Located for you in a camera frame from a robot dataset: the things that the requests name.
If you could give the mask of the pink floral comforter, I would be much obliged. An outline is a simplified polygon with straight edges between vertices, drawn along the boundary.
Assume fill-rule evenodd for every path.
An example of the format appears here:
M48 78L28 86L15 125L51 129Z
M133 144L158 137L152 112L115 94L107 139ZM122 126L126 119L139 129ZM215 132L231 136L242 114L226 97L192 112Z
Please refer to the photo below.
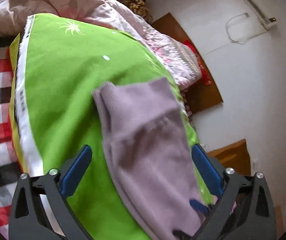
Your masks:
M0 0L0 37L18 34L29 15L41 12L129 33L161 61L179 87L193 72L200 77L187 48L116 0Z

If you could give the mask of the yellow brown patterned cushion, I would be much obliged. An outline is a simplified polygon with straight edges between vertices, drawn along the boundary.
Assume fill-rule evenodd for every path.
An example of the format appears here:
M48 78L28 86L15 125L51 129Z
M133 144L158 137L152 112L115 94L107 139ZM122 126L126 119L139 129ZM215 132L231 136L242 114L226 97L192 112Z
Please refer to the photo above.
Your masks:
M147 23L153 23L153 17L146 6L146 0L125 0L123 4L133 13L142 17Z

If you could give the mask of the green printed bed sheet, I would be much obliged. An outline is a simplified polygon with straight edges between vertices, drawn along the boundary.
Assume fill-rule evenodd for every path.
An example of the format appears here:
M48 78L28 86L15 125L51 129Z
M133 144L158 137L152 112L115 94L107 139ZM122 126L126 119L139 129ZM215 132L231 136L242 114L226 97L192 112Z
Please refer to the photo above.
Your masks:
M14 69L11 119L24 173L43 176L90 146L92 159L67 203L91 239L152 239L123 204L103 153L93 91L165 77L181 109L188 143L198 143L179 87L161 62L131 35L53 14L29 16L10 46ZM197 168L203 205L210 195Z

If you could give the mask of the lilac knit pants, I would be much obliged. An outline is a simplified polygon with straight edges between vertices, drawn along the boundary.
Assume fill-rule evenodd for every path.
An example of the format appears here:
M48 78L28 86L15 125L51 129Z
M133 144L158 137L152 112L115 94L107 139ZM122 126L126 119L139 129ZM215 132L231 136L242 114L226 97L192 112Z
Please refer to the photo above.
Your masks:
M152 239L192 236L204 216L190 200L201 200L178 101L168 79L93 91L103 153L127 210Z

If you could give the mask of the white wall air conditioner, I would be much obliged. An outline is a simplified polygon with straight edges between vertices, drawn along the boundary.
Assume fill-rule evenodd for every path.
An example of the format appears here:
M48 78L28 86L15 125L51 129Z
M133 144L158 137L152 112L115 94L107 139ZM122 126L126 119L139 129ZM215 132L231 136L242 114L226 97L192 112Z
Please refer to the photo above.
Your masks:
M278 21L272 13L264 6L261 0L244 0L253 13L257 16L259 22L266 30L276 26Z

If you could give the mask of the small brown wooden headboard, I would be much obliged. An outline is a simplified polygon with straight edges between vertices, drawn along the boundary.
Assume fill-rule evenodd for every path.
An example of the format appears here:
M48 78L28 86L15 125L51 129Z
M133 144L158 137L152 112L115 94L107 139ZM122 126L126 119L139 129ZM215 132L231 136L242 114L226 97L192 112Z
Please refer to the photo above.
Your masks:
M193 66L192 69L194 71L198 69L200 70L195 54L188 46L183 44L183 42L186 40L190 40L191 42L192 40L177 22L177 20L172 16L172 14L167 13L165 16L154 21L152 26L160 33L168 35L169 37L179 42L179 44L182 45L183 48L187 48L188 54L191 55L192 61L196 64L196 66ZM210 77L211 85L206 86L196 83L201 78L200 71L200 77L197 77L196 72L193 72L192 79L190 81L187 81L180 87L181 94L184 99L187 116L190 118L194 114L197 114L208 108L215 107L223 103L221 93L207 66L205 67L205 70Z

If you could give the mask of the large brown wooden headboard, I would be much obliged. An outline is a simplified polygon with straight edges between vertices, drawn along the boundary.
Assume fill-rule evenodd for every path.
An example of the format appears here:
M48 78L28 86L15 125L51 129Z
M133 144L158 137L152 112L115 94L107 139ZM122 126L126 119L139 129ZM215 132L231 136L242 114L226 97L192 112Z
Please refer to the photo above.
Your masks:
M246 139L212 150L208 155L218 159L225 168L231 167L239 174L251 176L251 158Z

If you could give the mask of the red patterned pillow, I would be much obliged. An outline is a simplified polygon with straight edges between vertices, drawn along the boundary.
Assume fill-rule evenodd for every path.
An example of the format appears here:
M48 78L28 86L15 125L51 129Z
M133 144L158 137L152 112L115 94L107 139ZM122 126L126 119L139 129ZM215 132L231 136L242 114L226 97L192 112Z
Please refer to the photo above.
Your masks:
M194 44L190 40L184 41L183 44L188 46L196 56L196 59L197 59L197 62L198 62L198 65L199 65L199 68L201 71L201 78L196 83L201 84L201 85L206 85L206 86L211 85L210 77L205 70L206 65L203 62L203 59L200 56L200 54L199 54L198 50L196 49L196 47L194 46Z

